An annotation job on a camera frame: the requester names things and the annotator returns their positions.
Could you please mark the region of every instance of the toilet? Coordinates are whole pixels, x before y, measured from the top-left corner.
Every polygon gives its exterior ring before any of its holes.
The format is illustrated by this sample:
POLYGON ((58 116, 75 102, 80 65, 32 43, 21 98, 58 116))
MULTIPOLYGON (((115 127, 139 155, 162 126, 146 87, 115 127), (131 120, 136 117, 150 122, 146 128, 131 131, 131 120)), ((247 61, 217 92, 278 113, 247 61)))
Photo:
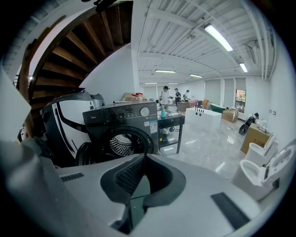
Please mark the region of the toilet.
POLYGON ((278 144, 274 142, 274 140, 275 136, 271 134, 263 148, 255 143, 250 143, 245 159, 255 163, 259 167, 267 164, 270 159, 278 152, 278 144))
POLYGON ((279 178, 282 179, 295 164, 296 145, 290 145, 277 153, 260 167, 250 160, 241 160, 232 179, 232 184, 245 191, 255 200, 264 198, 274 187, 279 178))

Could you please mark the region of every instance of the window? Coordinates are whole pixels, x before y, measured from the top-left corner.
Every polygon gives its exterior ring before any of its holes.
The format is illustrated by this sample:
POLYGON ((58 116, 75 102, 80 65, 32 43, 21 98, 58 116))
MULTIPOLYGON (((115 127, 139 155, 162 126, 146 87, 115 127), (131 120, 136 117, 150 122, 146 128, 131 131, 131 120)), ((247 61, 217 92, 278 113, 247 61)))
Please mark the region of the window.
POLYGON ((246 106, 246 91, 236 90, 235 108, 237 108, 239 112, 244 113, 245 106, 246 106))

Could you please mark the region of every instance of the teal bottle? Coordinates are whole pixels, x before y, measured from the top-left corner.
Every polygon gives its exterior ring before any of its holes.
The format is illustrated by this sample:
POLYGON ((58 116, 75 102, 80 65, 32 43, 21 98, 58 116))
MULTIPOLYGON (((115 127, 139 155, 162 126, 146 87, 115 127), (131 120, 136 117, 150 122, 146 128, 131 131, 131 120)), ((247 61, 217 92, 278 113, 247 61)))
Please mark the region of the teal bottle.
POLYGON ((161 110, 161 115, 160 115, 162 118, 165 118, 166 117, 166 111, 165 111, 165 107, 162 106, 162 110, 161 110))

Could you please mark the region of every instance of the white tile floor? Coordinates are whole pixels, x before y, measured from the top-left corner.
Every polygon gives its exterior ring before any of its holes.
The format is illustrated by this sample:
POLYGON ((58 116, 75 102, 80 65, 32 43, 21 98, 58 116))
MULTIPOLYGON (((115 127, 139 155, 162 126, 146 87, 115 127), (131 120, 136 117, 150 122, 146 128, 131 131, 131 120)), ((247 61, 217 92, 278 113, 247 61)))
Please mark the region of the white tile floor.
MULTIPOLYGON (((169 110, 175 111, 176 107, 170 106, 169 110)), ((197 130, 185 123, 179 154, 176 154, 177 145, 172 145, 161 148, 161 155, 207 168, 223 178, 231 180, 240 160, 245 157, 245 154, 240 151, 245 136, 238 133, 242 124, 241 120, 231 123, 221 119, 218 130, 207 131, 206 129, 197 130)), ((178 139, 179 133, 177 131, 173 135, 178 139)))

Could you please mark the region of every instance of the orange object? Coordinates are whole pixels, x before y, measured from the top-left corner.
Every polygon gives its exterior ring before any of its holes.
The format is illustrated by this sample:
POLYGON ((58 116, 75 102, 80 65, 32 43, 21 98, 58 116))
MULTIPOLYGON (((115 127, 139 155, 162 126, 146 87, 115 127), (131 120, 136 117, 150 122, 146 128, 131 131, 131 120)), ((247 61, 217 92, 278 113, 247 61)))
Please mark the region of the orange object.
POLYGON ((203 100, 203 106, 207 106, 208 100, 203 100))

